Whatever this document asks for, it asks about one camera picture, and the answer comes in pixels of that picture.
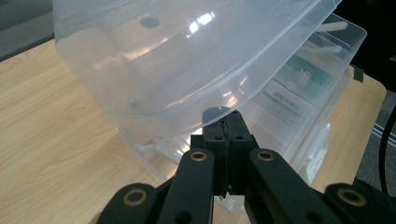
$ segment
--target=gray floor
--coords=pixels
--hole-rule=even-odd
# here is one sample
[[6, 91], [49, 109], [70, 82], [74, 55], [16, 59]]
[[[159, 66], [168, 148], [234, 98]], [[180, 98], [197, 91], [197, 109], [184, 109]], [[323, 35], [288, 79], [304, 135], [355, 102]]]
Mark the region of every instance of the gray floor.
[[[52, 38], [51, 0], [0, 0], [0, 62]], [[385, 127], [395, 105], [396, 93], [388, 91], [376, 121], [379, 126]], [[357, 178], [380, 189], [377, 168], [380, 137], [375, 133], [370, 138]], [[393, 133], [396, 133], [396, 127], [393, 127]], [[392, 196], [396, 196], [395, 159], [396, 148], [389, 145], [386, 168], [389, 194]]]

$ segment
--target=stacked plastic container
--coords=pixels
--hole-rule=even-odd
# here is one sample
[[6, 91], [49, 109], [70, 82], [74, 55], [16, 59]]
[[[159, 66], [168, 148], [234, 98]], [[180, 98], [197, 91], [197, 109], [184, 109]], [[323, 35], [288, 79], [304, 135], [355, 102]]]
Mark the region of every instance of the stacked plastic container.
[[191, 133], [235, 109], [310, 182], [365, 37], [331, 15], [339, 2], [54, 0], [56, 48], [159, 182]]

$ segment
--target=plastic storage box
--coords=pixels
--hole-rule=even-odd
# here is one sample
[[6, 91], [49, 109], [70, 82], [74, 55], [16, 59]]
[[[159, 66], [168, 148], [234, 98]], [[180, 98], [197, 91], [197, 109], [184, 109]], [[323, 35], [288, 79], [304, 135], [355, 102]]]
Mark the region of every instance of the plastic storage box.
[[56, 48], [106, 120], [177, 136], [248, 101], [339, 2], [55, 0]]
[[55, 0], [56, 48], [159, 182], [191, 133], [235, 109], [309, 182], [365, 37], [334, 15], [321, 25], [339, 2]]
[[[276, 150], [308, 183], [326, 152], [320, 149], [327, 148], [327, 119], [351, 79], [347, 66], [366, 36], [360, 27], [333, 14], [320, 28], [330, 24], [335, 30], [311, 35], [257, 94], [238, 107], [259, 146]], [[160, 181], [173, 176], [190, 148], [190, 134], [198, 132], [160, 137], [120, 128], [126, 146]]]

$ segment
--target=small hole in plastic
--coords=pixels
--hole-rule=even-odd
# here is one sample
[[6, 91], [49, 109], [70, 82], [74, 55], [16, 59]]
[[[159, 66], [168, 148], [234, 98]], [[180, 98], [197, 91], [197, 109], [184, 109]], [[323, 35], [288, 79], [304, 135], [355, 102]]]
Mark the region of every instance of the small hole in plastic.
[[140, 20], [140, 25], [146, 28], [155, 28], [160, 25], [160, 21], [152, 17], [145, 17]]

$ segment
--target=light wood surface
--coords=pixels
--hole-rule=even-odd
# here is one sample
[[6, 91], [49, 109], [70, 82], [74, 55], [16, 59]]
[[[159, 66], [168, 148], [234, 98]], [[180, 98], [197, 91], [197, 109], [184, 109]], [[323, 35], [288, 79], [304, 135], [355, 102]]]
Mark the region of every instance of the light wood surface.
[[[351, 183], [386, 90], [352, 81], [332, 113], [313, 187]], [[90, 223], [114, 193], [158, 186], [47, 42], [0, 63], [0, 223]], [[248, 223], [215, 206], [215, 223]]]

